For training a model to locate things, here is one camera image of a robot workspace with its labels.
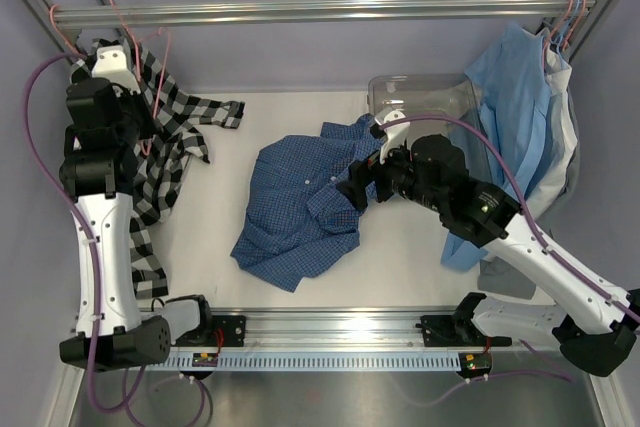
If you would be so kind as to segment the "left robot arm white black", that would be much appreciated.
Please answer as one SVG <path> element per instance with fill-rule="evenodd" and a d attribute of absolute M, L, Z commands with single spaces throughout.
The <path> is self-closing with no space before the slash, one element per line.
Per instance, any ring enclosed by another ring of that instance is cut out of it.
<path fill-rule="evenodd" d="M 61 361 L 104 372 L 161 364 L 178 343 L 205 345 L 215 323 L 204 296 L 171 299 L 143 315 L 134 293 L 134 148 L 154 132 L 141 95 L 87 78 L 68 87 L 66 105 L 72 123 L 59 178 L 76 224 L 81 295 L 76 334 L 59 345 Z"/>

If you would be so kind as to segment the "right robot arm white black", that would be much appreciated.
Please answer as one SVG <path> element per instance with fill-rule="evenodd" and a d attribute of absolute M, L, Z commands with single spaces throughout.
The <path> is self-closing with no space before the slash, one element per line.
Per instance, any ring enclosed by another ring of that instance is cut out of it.
<path fill-rule="evenodd" d="M 359 211 L 366 190 L 398 195 L 435 212 L 452 234 L 506 261 L 553 299 L 547 306 L 467 294 L 446 320 L 423 322 L 445 345 L 519 340 L 557 349 L 573 366 L 607 377 L 629 356 L 639 327 L 639 293 L 596 275 L 536 224 L 499 187 L 471 177 L 462 150 L 441 135 L 353 162 L 337 189 Z"/>

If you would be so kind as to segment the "blue checked shirt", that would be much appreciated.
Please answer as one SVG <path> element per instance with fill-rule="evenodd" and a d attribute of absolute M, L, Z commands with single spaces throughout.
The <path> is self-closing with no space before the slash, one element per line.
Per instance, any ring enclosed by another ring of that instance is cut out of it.
<path fill-rule="evenodd" d="M 354 161 L 380 149 L 370 114 L 350 125 L 326 122 L 319 135 L 287 135 L 263 147 L 250 180 L 238 267 L 293 292 L 360 244 L 361 214 L 338 191 Z"/>

